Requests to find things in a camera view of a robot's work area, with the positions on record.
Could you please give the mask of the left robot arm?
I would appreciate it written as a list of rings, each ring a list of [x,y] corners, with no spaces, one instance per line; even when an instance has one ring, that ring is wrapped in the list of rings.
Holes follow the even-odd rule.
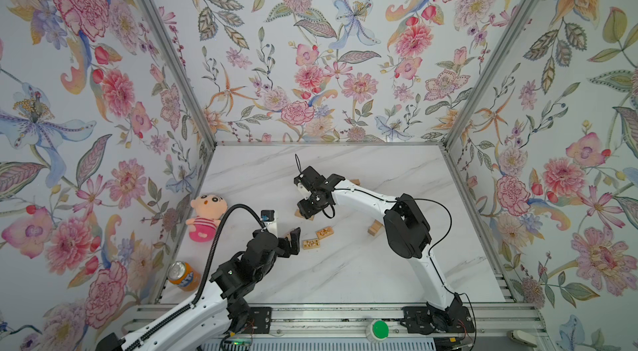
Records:
[[[301,250],[301,229],[277,237],[255,231],[245,251],[221,264],[194,294],[151,324],[125,336],[108,334],[97,350],[192,350],[220,335],[236,334],[249,323],[251,308],[245,296],[253,291],[278,259]]]

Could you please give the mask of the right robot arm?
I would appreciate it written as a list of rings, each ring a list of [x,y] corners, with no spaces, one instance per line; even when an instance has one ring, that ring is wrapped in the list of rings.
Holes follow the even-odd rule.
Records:
[[[302,200],[297,209],[310,218],[335,206],[347,206],[383,220],[390,249],[405,259],[425,293],[424,307],[405,307],[403,325],[413,334],[471,334],[476,331],[473,307],[448,286],[440,271],[430,235],[430,224],[410,195],[386,196],[351,181],[335,186],[297,183]]]

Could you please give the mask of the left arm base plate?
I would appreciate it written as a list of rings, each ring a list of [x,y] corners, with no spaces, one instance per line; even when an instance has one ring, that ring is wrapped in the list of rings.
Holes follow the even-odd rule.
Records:
[[[229,334],[269,334],[272,324],[272,307],[241,306],[229,313]]]

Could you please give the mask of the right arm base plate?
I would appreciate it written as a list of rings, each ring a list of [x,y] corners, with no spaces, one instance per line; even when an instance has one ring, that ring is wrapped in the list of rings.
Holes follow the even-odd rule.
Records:
[[[400,324],[409,334],[473,334],[475,323],[464,306],[436,309],[430,305],[405,306]]]

